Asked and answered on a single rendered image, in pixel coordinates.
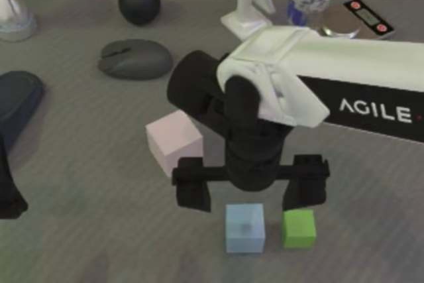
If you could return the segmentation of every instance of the black sphere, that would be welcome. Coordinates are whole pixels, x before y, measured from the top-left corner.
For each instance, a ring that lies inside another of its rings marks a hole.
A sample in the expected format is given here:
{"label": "black sphere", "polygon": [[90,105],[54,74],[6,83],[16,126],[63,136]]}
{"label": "black sphere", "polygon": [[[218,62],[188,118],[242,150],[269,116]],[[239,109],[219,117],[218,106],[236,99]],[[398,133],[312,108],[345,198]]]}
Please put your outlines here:
{"label": "black sphere", "polygon": [[160,12],[160,0],[118,0],[118,4],[125,20],[136,26],[151,23]]}

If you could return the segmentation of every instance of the pink block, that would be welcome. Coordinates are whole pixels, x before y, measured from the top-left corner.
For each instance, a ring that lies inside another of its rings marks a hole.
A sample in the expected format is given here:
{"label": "pink block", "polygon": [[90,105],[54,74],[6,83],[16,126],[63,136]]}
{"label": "pink block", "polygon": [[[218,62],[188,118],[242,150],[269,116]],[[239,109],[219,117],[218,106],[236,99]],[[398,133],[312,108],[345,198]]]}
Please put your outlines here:
{"label": "pink block", "polygon": [[183,111],[148,124],[146,133],[150,151],[167,177],[181,157],[203,157],[203,136]]}

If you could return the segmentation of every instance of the green block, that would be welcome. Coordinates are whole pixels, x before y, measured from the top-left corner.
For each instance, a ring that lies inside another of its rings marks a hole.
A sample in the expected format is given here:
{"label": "green block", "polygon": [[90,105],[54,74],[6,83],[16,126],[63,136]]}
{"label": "green block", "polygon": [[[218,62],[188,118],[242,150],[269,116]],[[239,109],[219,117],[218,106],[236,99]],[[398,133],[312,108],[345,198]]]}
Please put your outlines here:
{"label": "green block", "polygon": [[283,247],[311,248],[317,238],[313,210],[289,210],[282,215]]}

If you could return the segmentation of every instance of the table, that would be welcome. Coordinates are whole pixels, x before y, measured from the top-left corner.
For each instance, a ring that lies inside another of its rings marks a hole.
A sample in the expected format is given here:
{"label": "table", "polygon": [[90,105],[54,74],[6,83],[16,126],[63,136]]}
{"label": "table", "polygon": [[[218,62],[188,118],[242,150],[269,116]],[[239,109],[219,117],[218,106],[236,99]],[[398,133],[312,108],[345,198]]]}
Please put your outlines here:
{"label": "table", "polygon": [[[0,222],[4,283],[421,283],[424,278],[424,148],[412,142],[322,125],[296,129],[294,154],[329,159],[328,202],[315,208],[317,242],[308,251],[281,245],[285,182],[257,194],[210,186],[213,212],[176,205],[175,189],[149,152],[144,126],[172,112],[169,76],[151,82],[96,70],[112,40],[145,38],[176,62],[200,49],[220,57],[239,43],[219,17],[235,0],[164,0],[144,28],[120,17],[116,0],[26,0],[40,31],[0,43],[0,72],[27,70],[48,88],[10,153],[30,209]],[[396,40],[424,41],[424,0],[366,0],[398,28]],[[285,23],[286,0],[275,22]],[[205,162],[223,161],[223,142],[204,127]],[[227,255],[228,203],[263,203],[261,255]]]}

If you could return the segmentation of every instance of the blue cube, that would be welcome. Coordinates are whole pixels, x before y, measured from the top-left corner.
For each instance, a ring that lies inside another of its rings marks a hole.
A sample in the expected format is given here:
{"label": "blue cube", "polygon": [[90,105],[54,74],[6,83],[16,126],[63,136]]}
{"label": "blue cube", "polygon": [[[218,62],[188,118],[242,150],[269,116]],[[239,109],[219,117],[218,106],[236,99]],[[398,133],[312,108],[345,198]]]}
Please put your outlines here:
{"label": "blue cube", "polygon": [[265,237],[262,204],[227,205],[225,216],[227,253],[262,253]]}

